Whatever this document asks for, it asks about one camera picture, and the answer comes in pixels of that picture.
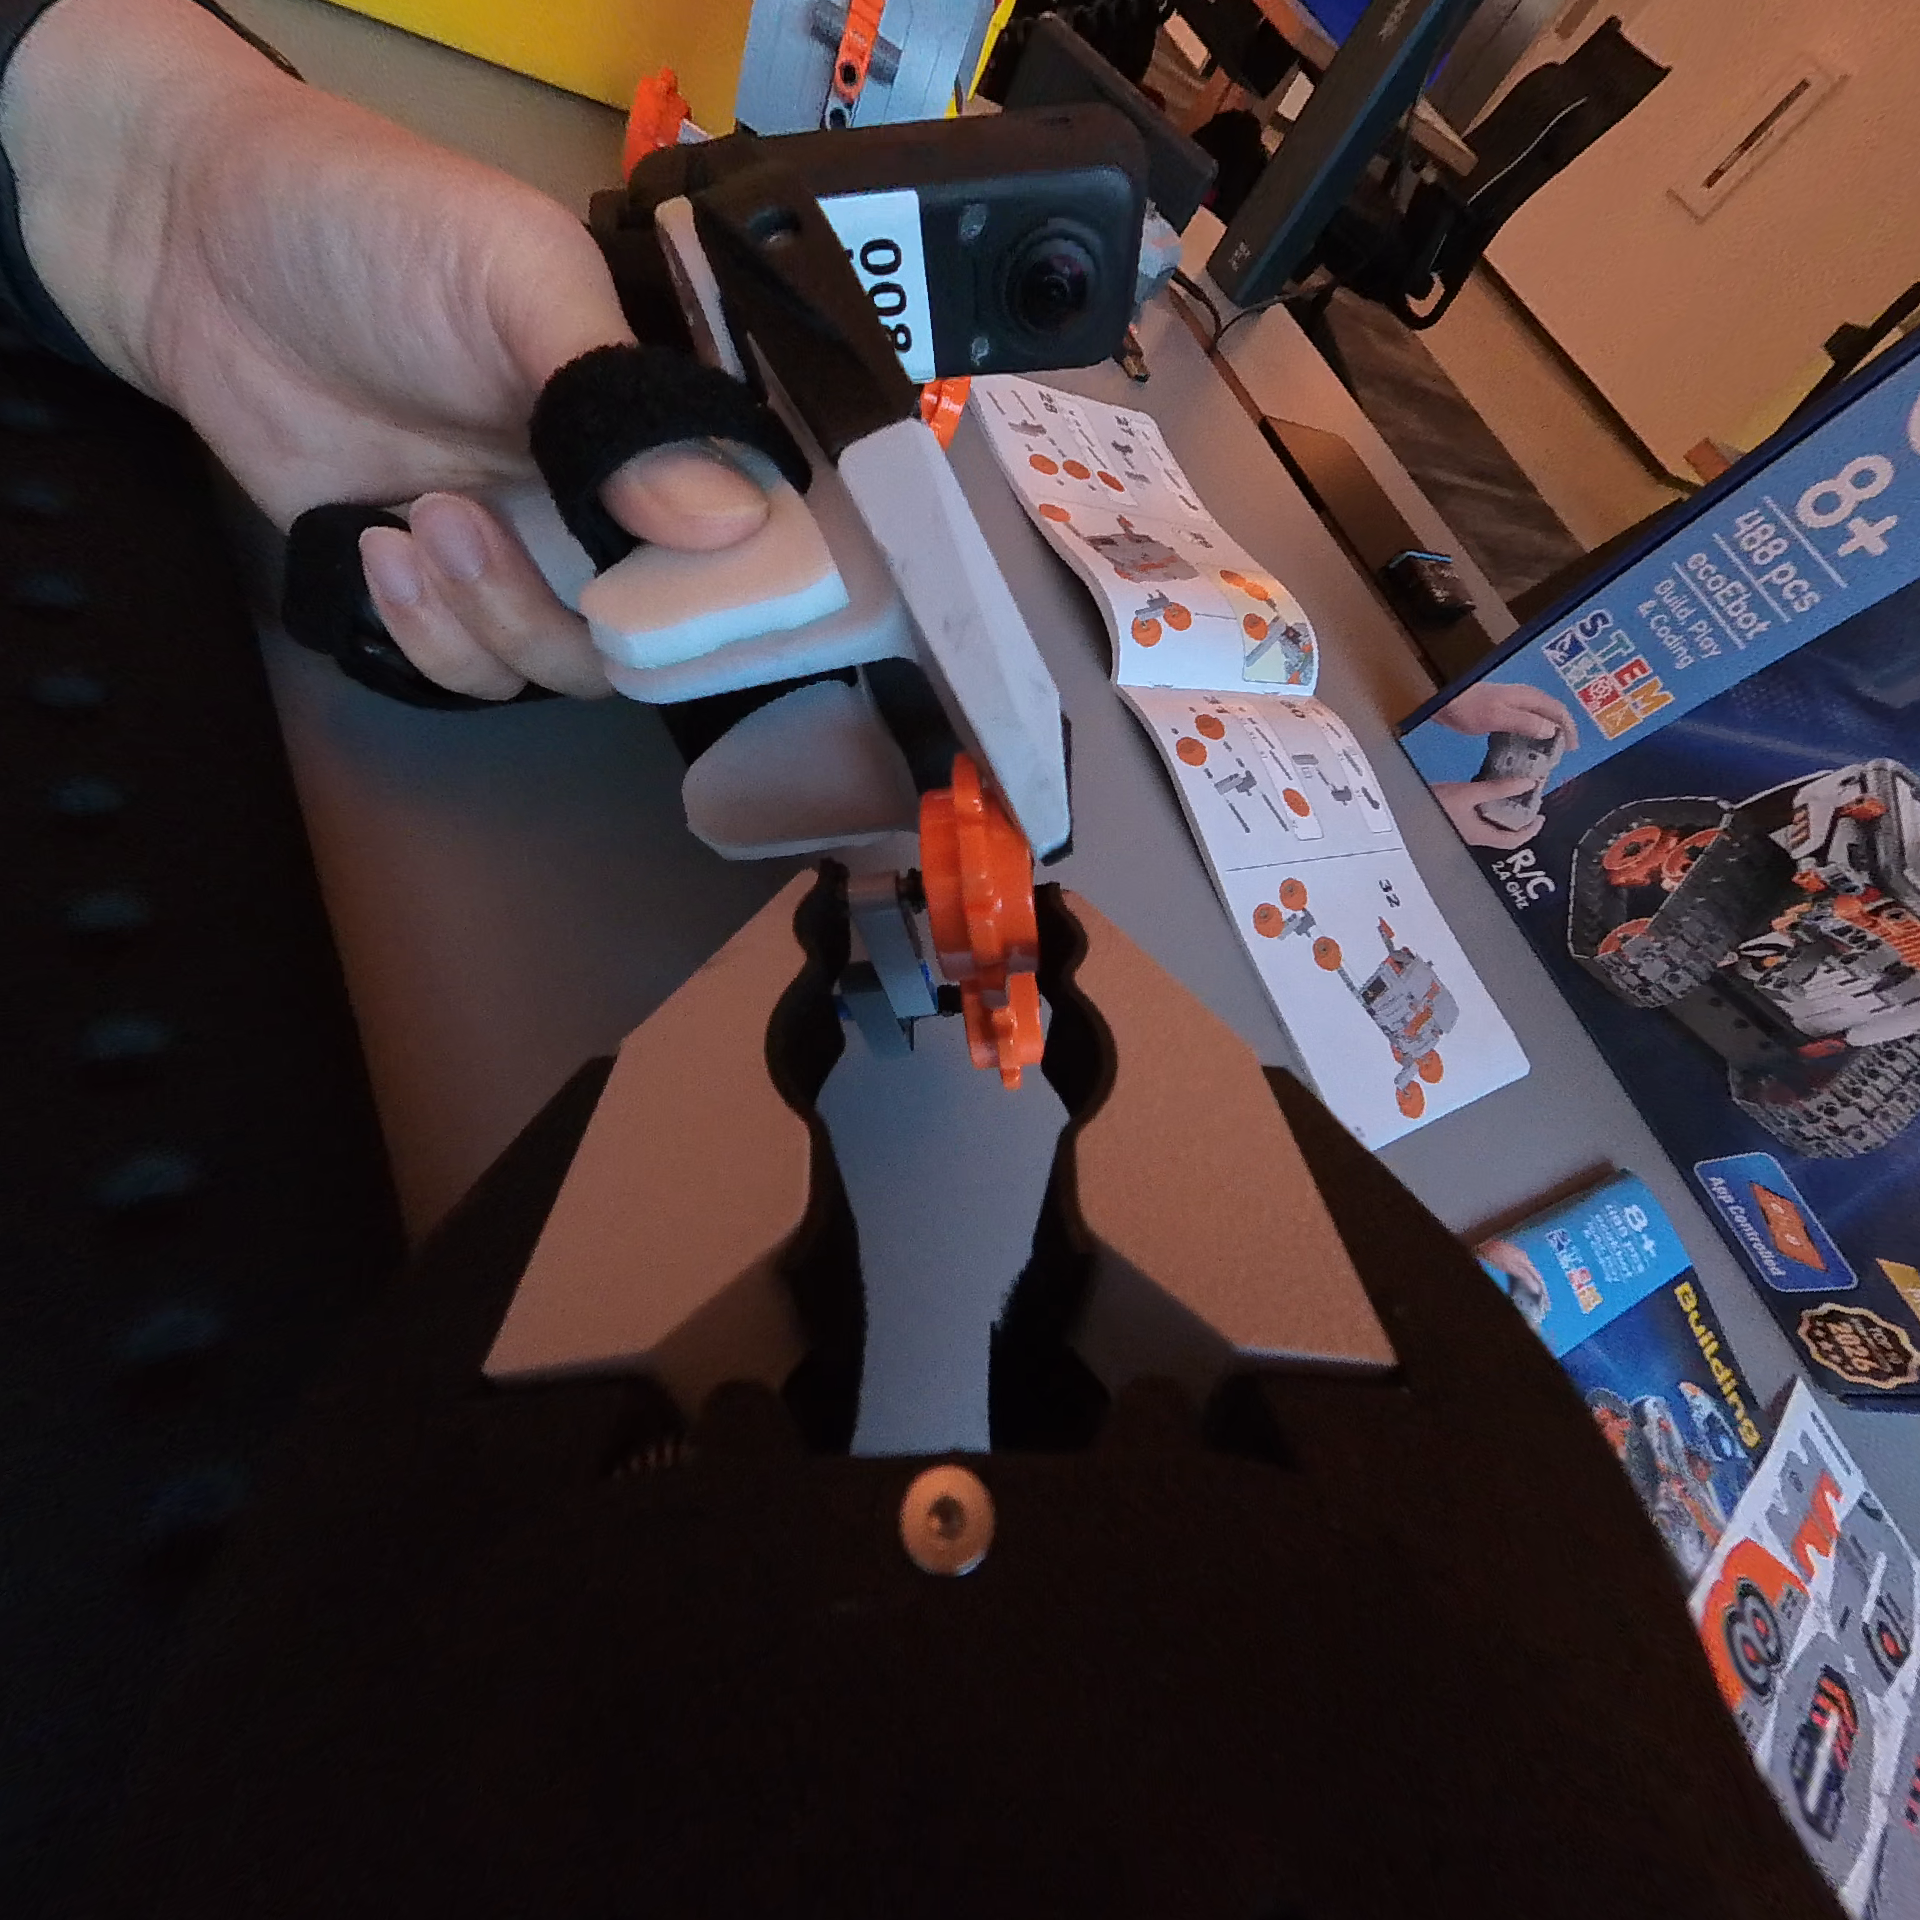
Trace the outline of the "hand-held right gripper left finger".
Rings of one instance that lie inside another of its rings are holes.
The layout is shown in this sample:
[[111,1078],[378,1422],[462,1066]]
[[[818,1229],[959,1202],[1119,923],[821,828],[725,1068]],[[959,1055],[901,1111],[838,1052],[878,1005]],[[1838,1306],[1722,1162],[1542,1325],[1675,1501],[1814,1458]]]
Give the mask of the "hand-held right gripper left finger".
[[818,1111],[842,1055],[846,876],[792,881],[621,1045],[495,1336],[491,1381],[762,1383],[851,1421],[858,1225]]

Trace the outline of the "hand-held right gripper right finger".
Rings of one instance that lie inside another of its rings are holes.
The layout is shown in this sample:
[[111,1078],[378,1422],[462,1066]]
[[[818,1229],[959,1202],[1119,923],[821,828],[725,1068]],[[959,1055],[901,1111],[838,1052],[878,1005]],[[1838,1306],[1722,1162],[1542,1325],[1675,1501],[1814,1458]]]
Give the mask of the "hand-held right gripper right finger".
[[1036,888],[1065,1126],[991,1339],[991,1418],[1194,1402],[1248,1369],[1386,1373],[1384,1335],[1258,1055],[1089,899]]

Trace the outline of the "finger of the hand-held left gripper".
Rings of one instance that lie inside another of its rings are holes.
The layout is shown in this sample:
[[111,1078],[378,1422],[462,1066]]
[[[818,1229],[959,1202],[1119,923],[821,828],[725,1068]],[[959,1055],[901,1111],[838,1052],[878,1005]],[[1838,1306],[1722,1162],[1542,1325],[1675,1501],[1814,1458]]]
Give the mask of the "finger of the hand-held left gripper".
[[1049,862],[1071,839],[1058,686],[926,419],[898,419],[838,472],[916,625],[916,651],[959,736]]

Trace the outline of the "grey beam with orange gears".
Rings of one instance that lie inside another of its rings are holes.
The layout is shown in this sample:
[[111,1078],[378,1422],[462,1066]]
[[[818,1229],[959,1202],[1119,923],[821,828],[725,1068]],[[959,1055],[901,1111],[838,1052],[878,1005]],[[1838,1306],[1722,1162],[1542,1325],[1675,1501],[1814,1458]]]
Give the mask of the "grey beam with orange gears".
[[919,866],[851,876],[846,906],[839,999],[878,1058],[908,1055],[916,1019],[959,1015],[972,1066],[1016,1089],[1044,1061],[1035,861],[966,753],[919,803]]

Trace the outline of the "grey desk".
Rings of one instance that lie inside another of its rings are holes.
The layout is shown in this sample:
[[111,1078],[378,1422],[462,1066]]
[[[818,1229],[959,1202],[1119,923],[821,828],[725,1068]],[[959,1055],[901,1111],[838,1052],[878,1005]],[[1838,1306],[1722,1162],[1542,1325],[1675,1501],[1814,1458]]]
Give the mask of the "grey desk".
[[[1428,892],[1532,1066],[1389,1145],[1386,1168],[1465,1239],[1608,1165],[1639,1173],[1684,1235],[1746,1383],[1772,1402],[1798,1371],[1792,1343],[1394,743],[1394,723],[1422,702],[1419,666],[1172,301],[1148,315],[1146,351],[1141,402],[1212,515],[1328,639],[1319,692],[1379,771]],[[1264,1061],[1291,1066],[1159,758],[1109,686],[1092,601],[975,422],[951,462],[1071,716],[1076,833],[1059,876]],[[728,862],[686,832],[681,758],[652,708],[418,711],[341,681],[278,631],[262,649],[402,1219],[421,1236],[579,1061],[612,1052],[792,862]],[[988,1328],[1035,1229],[1059,1102],[1044,1083],[1002,1091],[966,1062],[958,1022],[939,1019],[908,1062],[878,1062],[851,1036],[824,1108],[879,1271],[858,1448],[984,1445]]]

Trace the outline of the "person's left hand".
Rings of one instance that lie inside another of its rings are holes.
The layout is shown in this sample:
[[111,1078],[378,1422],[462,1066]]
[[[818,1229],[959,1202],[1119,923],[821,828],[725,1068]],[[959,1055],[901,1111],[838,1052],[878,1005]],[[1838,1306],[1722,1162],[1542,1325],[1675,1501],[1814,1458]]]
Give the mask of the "person's left hand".
[[755,538],[751,399],[638,348],[586,225],[536,189],[301,83],[204,2],[2,5],[2,338],[175,408],[275,525],[356,541],[371,608],[458,698],[612,695],[589,623],[482,493],[535,478],[568,366],[624,386],[592,481],[612,528]]

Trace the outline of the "open white instruction manual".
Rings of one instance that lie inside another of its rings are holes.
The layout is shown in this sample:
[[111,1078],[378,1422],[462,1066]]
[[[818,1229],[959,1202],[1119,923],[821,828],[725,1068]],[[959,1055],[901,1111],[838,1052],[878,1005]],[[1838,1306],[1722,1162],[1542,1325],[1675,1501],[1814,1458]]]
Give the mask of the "open white instruction manual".
[[1104,608],[1114,686],[1328,1111],[1378,1149],[1524,1079],[1358,735],[1314,698],[1309,615],[1205,512],[1156,422],[1026,376],[975,381],[969,406]]

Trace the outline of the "blue instruction booklet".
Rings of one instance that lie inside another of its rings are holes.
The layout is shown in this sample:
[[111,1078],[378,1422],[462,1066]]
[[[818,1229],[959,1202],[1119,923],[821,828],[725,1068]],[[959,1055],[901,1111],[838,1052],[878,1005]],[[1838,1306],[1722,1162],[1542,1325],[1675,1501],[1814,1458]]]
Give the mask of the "blue instruction booklet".
[[1652,1188],[1614,1173],[1475,1251],[1576,1386],[1691,1585],[1772,1428]]

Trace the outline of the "black box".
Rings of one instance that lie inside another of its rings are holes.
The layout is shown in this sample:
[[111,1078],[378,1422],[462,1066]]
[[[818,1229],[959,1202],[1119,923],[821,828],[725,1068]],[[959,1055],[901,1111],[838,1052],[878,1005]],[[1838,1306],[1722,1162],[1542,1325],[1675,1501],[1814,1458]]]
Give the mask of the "black box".
[[1002,108],[1089,102],[1106,102],[1141,128],[1148,202],[1175,232],[1186,232],[1191,218],[1212,201],[1218,159],[1179,131],[1138,83],[1104,61],[1082,33],[1065,26],[1059,13],[1036,18],[1006,85]]

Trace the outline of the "yellow plastic bin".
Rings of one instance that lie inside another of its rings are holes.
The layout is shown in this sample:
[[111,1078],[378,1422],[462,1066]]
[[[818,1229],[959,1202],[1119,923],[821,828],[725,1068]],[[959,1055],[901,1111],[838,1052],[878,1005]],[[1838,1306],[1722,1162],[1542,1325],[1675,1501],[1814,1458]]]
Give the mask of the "yellow plastic bin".
[[672,68],[695,119],[725,128],[755,2],[352,2],[352,12],[614,108]]

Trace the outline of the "small black device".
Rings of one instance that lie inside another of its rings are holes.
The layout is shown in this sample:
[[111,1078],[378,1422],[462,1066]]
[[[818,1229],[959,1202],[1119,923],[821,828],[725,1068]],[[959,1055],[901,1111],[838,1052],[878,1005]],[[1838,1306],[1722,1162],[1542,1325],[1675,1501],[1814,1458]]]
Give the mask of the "small black device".
[[1415,625],[1445,629],[1478,615],[1475,592],[1451,555],[1404,549],[1379,566],[1379,586]]

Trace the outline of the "black perforated panel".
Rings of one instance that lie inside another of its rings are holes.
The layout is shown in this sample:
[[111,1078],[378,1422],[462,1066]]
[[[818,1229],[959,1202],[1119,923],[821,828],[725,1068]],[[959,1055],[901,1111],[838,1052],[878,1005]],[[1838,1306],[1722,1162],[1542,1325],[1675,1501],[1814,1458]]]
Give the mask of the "black perforated panel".
[[148,1632],[398,1249],[204,452],[5,351],[5,1672]]

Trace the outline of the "black upright device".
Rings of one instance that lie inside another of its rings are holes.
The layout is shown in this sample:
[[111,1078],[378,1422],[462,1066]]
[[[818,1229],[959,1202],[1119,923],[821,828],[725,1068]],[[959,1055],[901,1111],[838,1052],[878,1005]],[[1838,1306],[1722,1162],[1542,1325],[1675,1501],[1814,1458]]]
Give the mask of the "black upright device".
[[1369,2],[1209,256],[1226,301],[1282,291],[1475,8]]

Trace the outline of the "blue robot kit box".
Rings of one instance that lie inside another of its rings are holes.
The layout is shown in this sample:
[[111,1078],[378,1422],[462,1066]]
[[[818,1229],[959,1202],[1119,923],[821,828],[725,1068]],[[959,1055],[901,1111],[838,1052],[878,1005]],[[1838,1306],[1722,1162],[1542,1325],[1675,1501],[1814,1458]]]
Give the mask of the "blue robot kit box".
[[1916,1408],[1916,341],[1404,725],[1809,1378]]

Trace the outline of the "printed sticker sheet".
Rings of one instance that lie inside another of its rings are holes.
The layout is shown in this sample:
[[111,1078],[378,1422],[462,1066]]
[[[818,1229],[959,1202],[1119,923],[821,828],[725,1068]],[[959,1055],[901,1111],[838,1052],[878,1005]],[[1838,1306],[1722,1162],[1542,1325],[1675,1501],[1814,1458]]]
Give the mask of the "printed sticker sheet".
[[1689,1596],[1739,1736],[1848,1918],[1916,1913],[1916,1553],[1809,1383]]

